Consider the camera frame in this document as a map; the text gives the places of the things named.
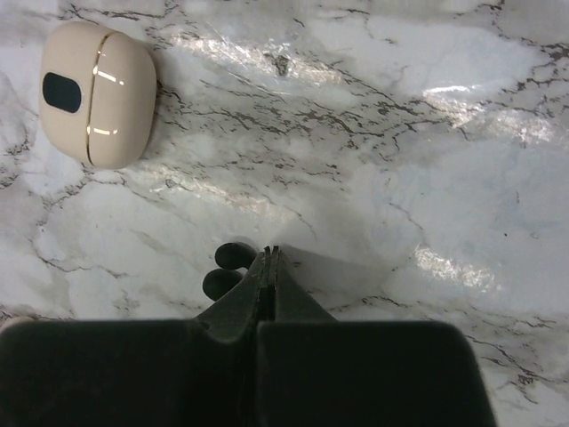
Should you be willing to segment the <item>black clip earbud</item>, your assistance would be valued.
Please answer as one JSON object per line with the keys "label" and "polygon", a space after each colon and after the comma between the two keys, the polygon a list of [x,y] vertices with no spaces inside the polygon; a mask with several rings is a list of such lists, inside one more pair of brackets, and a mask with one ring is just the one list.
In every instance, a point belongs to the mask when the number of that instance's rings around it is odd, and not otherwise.
{"label": "black clip earbud", "polygon": [[241,242],[229,242],[219,246],[214,254],[218,268],[204,276],[204,294],[217,302],[244,278],[241,269],[249,270],[256,255],[251,246]]}

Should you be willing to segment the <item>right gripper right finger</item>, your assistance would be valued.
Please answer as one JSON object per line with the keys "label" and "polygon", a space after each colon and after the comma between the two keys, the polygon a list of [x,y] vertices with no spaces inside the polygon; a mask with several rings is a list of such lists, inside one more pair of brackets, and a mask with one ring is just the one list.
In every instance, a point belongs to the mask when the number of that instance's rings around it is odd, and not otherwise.
{"label": "right gripper right finger", "polygon": [[440,321],[339,321],[269,249],[257,329],[260,426],[494,426],[474,351]]}

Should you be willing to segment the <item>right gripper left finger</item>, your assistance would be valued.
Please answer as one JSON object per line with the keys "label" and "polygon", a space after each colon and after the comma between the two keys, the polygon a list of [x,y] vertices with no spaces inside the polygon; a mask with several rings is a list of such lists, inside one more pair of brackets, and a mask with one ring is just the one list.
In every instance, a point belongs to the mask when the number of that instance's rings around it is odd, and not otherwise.
{"label": "right gripper left finger", "polygon": [[194,318],[33,320],[1,333],[4,426],[249,426],[268,250]]}

